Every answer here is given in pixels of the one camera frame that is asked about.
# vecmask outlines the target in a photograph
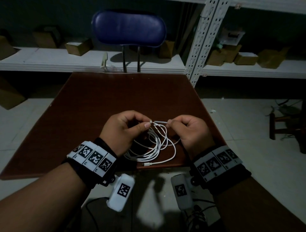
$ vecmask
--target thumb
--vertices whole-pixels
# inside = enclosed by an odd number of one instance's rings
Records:
[[[186,132],[188,131],[188,128],[183,123],[177,120],[169,119],[168,125],[176,132],[176,134],[178,134],[180,138],[182,138],[184,134],[186,134]]]
[[[127,129],[127,132],[133,137],[133,139],[137,138],[142,132],[145,132],[151,127],[151,123],[149,122],[142,122]]]

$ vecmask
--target hand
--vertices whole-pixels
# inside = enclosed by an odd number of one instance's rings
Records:
[[[200,118],[180,115],[169,119],[166,126],[171,127],[178,134],[191,159],[215,145],[208,126]]]
[[[137,121],[131,128],[128,124]],[[151,126],[150,119],[134,110],[124,111],[112,115],[105,123],[100,138],[115,152],[119,157],[125,154],[131,147],[133,140]]]

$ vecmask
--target blue chair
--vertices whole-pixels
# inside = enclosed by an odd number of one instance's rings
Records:
[[[100,42],[122,46],[125,73],[125,45],[138,46],[137,72],[140,72],[140,46],[159,47],[167,34],[166,25],[160,17],[144,12],[99,11],[92,17],[91,24]]]

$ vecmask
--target table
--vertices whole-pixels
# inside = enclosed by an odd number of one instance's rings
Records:
[[[216,144],[226,144],[185,75],[73,73],[20,145],[0,179],[46,174],[81,142],[98,137],[111,115],[125,110],[139,111],[154,121],[167,121],[181,114],[194,115],[206,121]],[[173,141],[178,139],[172,130],[169,136]],[[118,171],[187,166],[181,143],[176,149],[174,159],[148,167],[122,157],[124,162],[121,163],[125,165],[119,166]],[[154,161],[166,160],[173,153],[173,147],[169,146]]]

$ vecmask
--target qr code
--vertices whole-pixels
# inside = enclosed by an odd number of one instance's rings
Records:
[[[90,154],[92,151],[93,151],[93,149],[91,149],[91,148],[85,146],[78,154],[81,155],[81,156],[83,156],[84,158],[86,158],[86,156],[87,156],[88,154]]]
[[[106,172],[109,167],[112,165],[113,163],[111,161],[109,161],[108,159],[104,159],[100,165],[99,165],[99,168],[101,168],[104,172]]]
[[[219,161],[217,160],[216,157],[213,157],[213,158],[209,159],[208,161],[206,161],[206,164],[208,165],[208,167],[212,171],[215,171],[215,170],[217,170],[218,168],[221,167],[221,164],[219,163]]]
[[[82,147],[84,147],[83,144],[80,144],[78,147],[76,147],[73,152],[78,152]]]
[[[117,194],[119,194],[123,197],[126,197],[129,193],[130,188],[131,188],[130,186],[127,186],[127,185],[122,183],[118,192],[117,192]]]
[[[225,152],[221,152],[217,155],[217,157],[223,164],[226,164],[232,160]]]
[[[183,184],[175,186],[175,191],[176,191],[177,196],[187,195],[185,186]]]
[[[94,151],[92,155],[88,158],[88,160],[92,162],[93,164],[98,164],[100,160],[102,160],[102,158],[103,158],[103,155],[101,155],[97,151]]]
[[[200,174],[201,174],[202,176],[205,176],[205,175],[207,175],[207,173],[210,173],[210,170],[209,170],[209,168],[206,166],[205,163],[200,164],[200,165],[197,167],[197,169],[199,170],[199,172],[200,172]]]
[[[226,150],[226,152],[230,157],[232,157],[232,159],[238,158],[238,156],[231,149]]]

